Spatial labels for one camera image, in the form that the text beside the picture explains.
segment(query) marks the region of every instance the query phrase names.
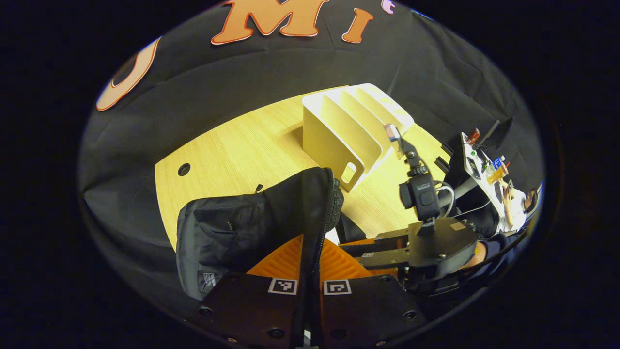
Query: black cloth backdrop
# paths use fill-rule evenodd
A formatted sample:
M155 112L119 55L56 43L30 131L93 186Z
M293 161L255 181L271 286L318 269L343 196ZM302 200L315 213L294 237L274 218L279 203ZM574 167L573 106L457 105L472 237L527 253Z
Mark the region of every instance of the black cloth backdrop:
M341 39L354 7L374 15L359 44ZM404 6L389 15L377 0L339 0L321 7L315 37L285 37L278 30L263 36L249 20L252 37L214 46L210 40L229 8L216 7L164 34L139 84L111 109L93 108L79 156L87 219L99 225L95 241L135 290L173 314L183 317L197 302L179 283L159 214L154 164L267 104L372 83L441 142L473 127L484 134L496 120L515 117L499 153L511 162L517 188L543 180L543 151L518 90L484 54L439 23Z

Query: white cable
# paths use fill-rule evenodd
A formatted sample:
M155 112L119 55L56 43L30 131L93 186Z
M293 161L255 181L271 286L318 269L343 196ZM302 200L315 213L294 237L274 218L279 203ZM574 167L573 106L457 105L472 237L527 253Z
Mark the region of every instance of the white cable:
M476 211L476 210L479 210L479 209L483 208L484 206L488 205L488 204L489 204L489 202L487 202L486 204L484 204L484 205L482 205L482 206L478 207L477 209L469 210L469 211L467 211L467 212L463 212L463 213L459 213L459 214L457 214L457 215L454 215L454 216L452 216L452 218L457 217L457 216L462 215L462 214L466 214L466 213L470 213L470 212L474 212L474 211Z
M450 205L448 206L448 210L446 211L446 213L443 215L442 218L446 218L446 216L448 215L448 213L450 213L450 211L452 211L452 206L454 205L454 191L452 190L451 187L449 186L440 186L439 188L435 188L435 190L438 192L440 190L447 190L452 194L452 200L450 201Z

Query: white file organizer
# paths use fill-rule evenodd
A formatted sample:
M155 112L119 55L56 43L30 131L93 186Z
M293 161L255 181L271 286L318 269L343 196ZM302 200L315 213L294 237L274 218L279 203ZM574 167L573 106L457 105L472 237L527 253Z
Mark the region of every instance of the white file organizer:
M302 99L303 149L321 167L329 167L351 191L392 153L383 125L401 134L414 121L387 94L362 84L312 94ZM345 170L353 172L349 180Z

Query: letter m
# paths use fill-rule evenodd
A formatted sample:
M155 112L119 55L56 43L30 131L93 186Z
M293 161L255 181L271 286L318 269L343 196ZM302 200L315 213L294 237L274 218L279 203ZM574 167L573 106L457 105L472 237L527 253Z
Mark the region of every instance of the letter m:
M222 32L211 39L214 45L245 40L254 31L247 27L247 20L252 20L263 35L270 35L287 17L288 23L280 29L287 36L313 37L319 33L316 19L323 2L329 0L287 0L280 4L278 0L229 0L232 4Z

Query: computer monitor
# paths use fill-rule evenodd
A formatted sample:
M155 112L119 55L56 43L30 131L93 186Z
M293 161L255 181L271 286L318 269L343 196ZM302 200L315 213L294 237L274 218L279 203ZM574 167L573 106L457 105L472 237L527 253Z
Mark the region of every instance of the computer monitor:
M495 148L499 150L508 132L510 131L510 127L512 123L515 121L515 117L509 117L504 121L495 121L491 130L484 136L484 138L478 143L478 147L484 144L487 148Z

